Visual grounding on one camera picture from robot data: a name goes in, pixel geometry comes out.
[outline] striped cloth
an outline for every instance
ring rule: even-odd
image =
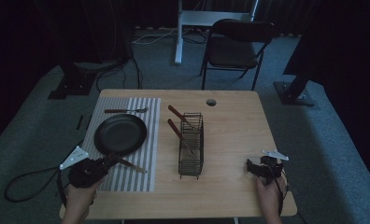
[[[117,114],[105,114],[105,109],[138,109],[148,107],[146,113],[130,114],[141,118],[147,126],[147,138],[144,144],[134,153],[124,157],[125,160],[146,169],[148,172],[141,174],[136,170],[116,164],[109,170],[106,180],[100,186],[102,191],[153,191],[155,179],[156,150],[158,145],[158,131],[160,118],[160,98],[99,98],[92,114],[89,128],[86,132],[82,148],[89,152],[90,159],[103,157],[94,145],[94,132],[97,127],[111,116]]]

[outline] white desk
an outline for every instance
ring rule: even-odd
[[[182,62],[182,26],[212,26],[221,19],[235,19],[241,21],[253,21],[259,0],[254,1],[249,13],[243,12],[219,12],[219,11],[190,11],[182,10],[182,0],[178,0],[178,37],[175,64]]]

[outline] human hand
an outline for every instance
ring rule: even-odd
[[[258,201],[261,207],[264,218],[267,224],[281,224],[281,219],[278,214],[280,192],[275,181],[265,186],[258,176],[254,176],[256,182]],[[281,192],[285,188],[285,179],[277,178]]]
[[[71,184],[68,186],[68,195],[66,198],[66,208],[62,224],[82,223],[89,215],[89,207],[92,201],[97,197],[97,189],[103,182],[103,179],[95,182],[89,188],[75,188]]]

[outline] metal wire rack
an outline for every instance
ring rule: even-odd
[[[178,172],[183,175],[197,176],[202,173],[204,162],[204,127],[201,113],[184,113],[188,122],[181,122],[184,136],[179,141]]]

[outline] frying pan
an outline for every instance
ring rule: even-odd
[[[147,137],[147,126],[137,116],[119,114],[104,120],[95,130],[94,145],[104,155],[124,157],[139,149]]]

